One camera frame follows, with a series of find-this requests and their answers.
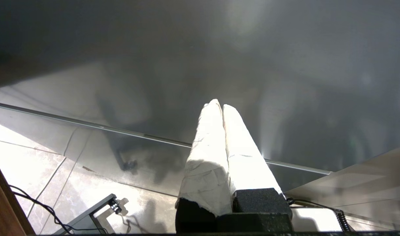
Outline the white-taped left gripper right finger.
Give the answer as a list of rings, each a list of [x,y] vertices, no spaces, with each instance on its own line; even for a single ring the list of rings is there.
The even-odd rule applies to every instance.
[[[237,109],[224,105],[223,123],[230,176],[229,214],[272,214],[292,218],[292,210],[281,187]]]

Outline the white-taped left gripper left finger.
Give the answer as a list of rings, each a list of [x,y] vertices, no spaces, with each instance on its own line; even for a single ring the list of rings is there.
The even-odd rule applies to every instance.
[[[217,99],[200,113],[175,204],[177,233],[215,232],[217,218],[232,212],[223,113]]]

